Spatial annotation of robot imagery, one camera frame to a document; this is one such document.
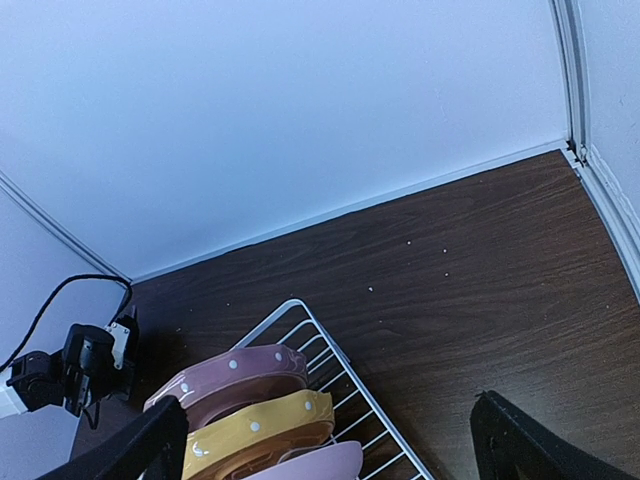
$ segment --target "white wall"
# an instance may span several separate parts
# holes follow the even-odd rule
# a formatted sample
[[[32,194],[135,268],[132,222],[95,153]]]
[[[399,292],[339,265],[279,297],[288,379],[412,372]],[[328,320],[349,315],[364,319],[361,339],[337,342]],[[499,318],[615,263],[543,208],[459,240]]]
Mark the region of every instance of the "white wall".
[[[640,212],[640,4],[637,0],[578,0],[578,4],[587,50],[591,141],[611,171],[605,174],[615,176],[610,179],[614,194],[628,197]],[[626,202],[620,200],[624,207]]]
[[[22,340],[42,303],[66,277],[88,265],[0,193],[0,362]],[[74,323],[104,325],[117,309],[122,288],[76,282],[59,294],[24,352],[54,352]],[[0,420],[0,479],[34,478],[69,458],[77,419],[63,408]]]
[[[133,277],[566,136],[546,2],[0,5],[0,168]]]

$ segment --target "dark wooden floor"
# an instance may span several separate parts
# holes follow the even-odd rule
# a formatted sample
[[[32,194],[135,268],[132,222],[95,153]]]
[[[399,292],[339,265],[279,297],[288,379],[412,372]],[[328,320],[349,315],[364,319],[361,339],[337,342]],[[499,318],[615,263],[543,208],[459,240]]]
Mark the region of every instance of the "dark wooden floor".
[[[74,455],[291,296],[314,309],[438,478],[477,478],[468,417],[483,389],[640,476],[640,311],[560,153],[138,285],[137,395],[107,402],[97,432],[83,420]]]

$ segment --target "white wire rack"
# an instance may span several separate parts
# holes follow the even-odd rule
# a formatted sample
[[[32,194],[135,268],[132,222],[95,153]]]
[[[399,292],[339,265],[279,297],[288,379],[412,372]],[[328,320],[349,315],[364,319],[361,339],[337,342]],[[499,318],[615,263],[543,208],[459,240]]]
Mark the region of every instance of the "white wire rack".
[[[293,323],[286,318],[300,309],[306,318]],[[364,465],[358,480],[434,480],[302,300],[284,302],[233,348],[266,343],[282,343],[305,353],[310,388],[333,397],[336,428],[328,443],[358,440],[362,445]]]

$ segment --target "black cable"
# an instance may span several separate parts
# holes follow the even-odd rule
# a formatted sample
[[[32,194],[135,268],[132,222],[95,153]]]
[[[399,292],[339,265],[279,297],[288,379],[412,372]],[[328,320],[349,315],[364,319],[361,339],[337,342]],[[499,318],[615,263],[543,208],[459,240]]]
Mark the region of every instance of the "black cable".
[[[44,315],[44,312],[47,310],[49,305],[51,305],[51,302],[53,302],[53,299],[56,298],[56,295],[60,293],[60,290],[62,290],[64,287],[66,287],[70,283],[75,282],[77,280],[109,280],[109,281],[124,285],[124,287],[127,289],[127,292],[122,302],[120,303],[120,307],[118,308],[118,311],[116,312],[113,318],[118,318],[118,316],[124,311],[124,309],[127,308],[127,305],[129,304],[129,302],[131,301],[131,297],[133,296],[133,289],[131,288],[131,284],[129,283],[129,281],[125,278],[118,277],[116,275],[103,275],[100,273],[83,273],[81,275],[73,275],[72,277],[67,278],[60,285],[58,285],[53,292],[51,292],[51,294],[49,295],[49,298],[47,298],[47,301],[44,302],[42,307],[40,307],[40,311],[36,314],[35,318],[33,319],[33,322],[31,323],[31,326],[29,327],[27,334],[24,336],[24,338],[20,342],[20,345],[18,345],[18,348],[16,348],[15,351],[9,356],[7,361],[4,362],[2,366],[0,366],[0,372],[4,371],[7,367],[9,367],[9,365],[11,365],[11,363],[20,354],[24,346],[27,344],[27,342],[31,338],[31,335],[33,335],[33,332],[35,331],[36,326],[38,325],[38,322],[42,318],[42,315]]]
[[[91,415],[89,415],[89,411],[84,408],[82,410],[82,413],[84,413],[85,417],[87,417],[87,422],[89,423],[89,428],[91,430],[95,430],[98,428],[98,423],[100,422],[100,400],[98,400],[96,402],[96,407],[95,407],[95,411],[93,413],[93,418],[91,418]]]

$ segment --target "black object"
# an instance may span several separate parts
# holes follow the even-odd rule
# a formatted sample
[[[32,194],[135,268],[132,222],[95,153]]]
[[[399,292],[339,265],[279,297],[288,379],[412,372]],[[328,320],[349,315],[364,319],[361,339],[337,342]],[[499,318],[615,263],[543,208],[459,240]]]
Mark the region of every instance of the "black object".
[[[62,350],[53,355],[35,351],[14,360],[7,386],[13,387],[31,412],[64,403],[78,417],[95,404],[97,417],[98,403],[104,397],[116,395],[128,400],[134,383],[139,337],[135,313],[114,320],[109,328],[127,332],[119,369],[113,356],[115,337],[93,325],[74,324]],[[96,425],[97,418],[90,423]]]
[[[480,480],[637,480],[553,434],[499,393],[471,412]]]
[[[47,310],[47,308],[49,308],[49,305],[51,305],[51,302],[53,302],[53,300],[56,298],[58,293],[60,293],[60,291],[70,283],[76,282],[78,280],[108,280],[110,282],[119,283],[126,289],[126,294],[122,299],[122,302],[120,302],[118,311],[113,316],[114,319],[118,318],[118,316],[120,316],[120,314],[124,312],[124,309],[127,307],[129,302],[131,301],[131,298],[133,297],[133,289],[131,287],[131,283],[126,278],[118,277],[116,275],[103,275],[100,273],[83,273],[81,275],[73,275],[63,280],[62,283],[58,285],[53,290],[53,292],[51,292],[49,297],[42,304],[42,307],[40,307],[40,310],[38,311],[35,318],[33,319],[33,322],[31,322],[31,325],[29,326],[29,330],[27,330],[27,333],[23,337],[18,347],[13,351],[11,355],[9,355],[9,358],[2,365],[0,365],[0,372],[2,372],[7,367],[9,367],[9,365],[11,365],[13,361],[17,358],[17,356],[20,354],[24,346],[27,344],[27,342],[31,338],[31,335],[33,335],[33,332],[35,332],[36,327],[38,326],[38,322],[44,315],[44,312]]]
[[[61,352],[33,351],[13,362],[7,386],[13,387],[30,412],[47,405],[62,406],[64,386]]]
[[[187,414],[175,397],[162,398],[102,445],[40,480],[180,480]]]

